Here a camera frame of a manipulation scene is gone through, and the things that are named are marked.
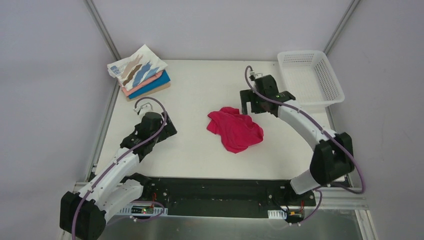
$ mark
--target white plastic basket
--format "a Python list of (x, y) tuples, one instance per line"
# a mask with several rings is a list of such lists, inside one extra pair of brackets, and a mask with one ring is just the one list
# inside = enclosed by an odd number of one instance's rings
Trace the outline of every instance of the white plastic basket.
[(283, 51), (277, 55), (285, 90), (307, 109), (341, 103), (345, 94), (322, 51)]

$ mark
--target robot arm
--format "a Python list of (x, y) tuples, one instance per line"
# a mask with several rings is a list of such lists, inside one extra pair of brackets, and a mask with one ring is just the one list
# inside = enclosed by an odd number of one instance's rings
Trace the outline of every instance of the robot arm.
[[(177, 130), (167, 115), (166, 123), (156, 137), (126, 154), (128, 150), (153, 136), (161, 128), (165, 118), (164, 113), (153, 112), (150, 103), (136, 108), (135, 111), (141, 122), (122, 140), (120, 148), (108, 165), (79, 192), (67, 192), (62, 197), (59, 222), (61, 229), (71, 233), (77, 206), (88, 192), (90, 194), (82, 203), (75, 225), (75, 235), (85, 240), (97, 239), (111, 217), (133, 200), (142, 197), (143, 186), (148, 184), (150, 179), (139, 173), (126, 175), (152, 151), (156, 143), (175, 135)], [(123, 185), (116, 189), (121, 180), (124, 180)]]
[(271, 75), (258, 78), (253, 75), (250, 79), (254, 81), (254, 87), (261, 95), (284, 104), (280, 105), (264, 100), (251, 89), (242, 90), (240, 91), (241, 112), (248, 113), (247, 102), (250, 102), (252, 113), (271, 113), (294, 128), (313, 150), (309, 169), (291, 179), (284, 187), (284, 196), (282, 196), (281, 202), (295, 201), (307, 191), (329, 184), (355, 169), (354, 164), (343, 151), (323, 134), (326, 131), (350, 153), (353, 153), (352, 139), (347, 133), (338, 134), (323, 126), (319, 129), (311, 119), (299, 112), (302, 107), (290, 92), (279, 92), (277, 83)]

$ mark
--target white work surface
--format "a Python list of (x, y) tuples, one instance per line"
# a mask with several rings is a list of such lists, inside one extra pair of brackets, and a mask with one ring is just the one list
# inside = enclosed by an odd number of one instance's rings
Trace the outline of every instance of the white work surface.
[[(248, 89), (244, 78), (247, 65), (257, 73), (272, 75), (282, 92), (278, 62), (166, 60), (171, 86), (150, 95), (165, 106), (178, 133), (158, 143), (132, 173), (151, 177), (221, 179), (292, 179), (309, 168), (313, 151), (287, 123), (270, 113), (251, 114), (263, 128), (263, 142), (234, 154), (221, 137), (206, 130), (208, 114), (222, 107), (241, 111), (240, 90)], [(155, 112), (161, 112), (153, 104)], [(110, 120), (95, 173), (115, 155), (122, 139), (140, 122), (133, 111), (135, 100), (127, 101), (120, 91)], [(325, 109), (312, 116), (329, 126)]]

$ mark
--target gray wall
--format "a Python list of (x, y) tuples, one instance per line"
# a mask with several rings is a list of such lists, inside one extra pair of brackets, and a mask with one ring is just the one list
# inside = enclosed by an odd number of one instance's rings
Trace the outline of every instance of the gray wall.
[(378, 236), (424, 239), (424, 1), (364, 0), (329, 54)]
[(2, 1), (0, 239), (56, 239), (114, 80), (82, 0)]
[(95, 0), (122, 57), (266, 60), (323, 50), (351, 0)]

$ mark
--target peach folded towel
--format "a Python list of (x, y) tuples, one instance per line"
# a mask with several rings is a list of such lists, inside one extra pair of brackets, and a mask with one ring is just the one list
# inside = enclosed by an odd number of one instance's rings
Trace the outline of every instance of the peach folded towel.
[(160, 71), (158, 73), (156, 73), (155, 75), (147, 78), (146, 80), (142, 81), (140, 84), (138, 84), (137, 86), (131, 88), (131, 90), (127, 90), (125, 87), (122, 87), (121, 85), (121, 89), (123, 94), (125, 94), (125, 96), (129, 96), (130, 94), (134, 93), (135, 91), (141, 89), (142, 87), (146, 86), (147, 84), (155, 81), (156, 79), (158, 79), (161, 75), (162, 75), (163, 71)]

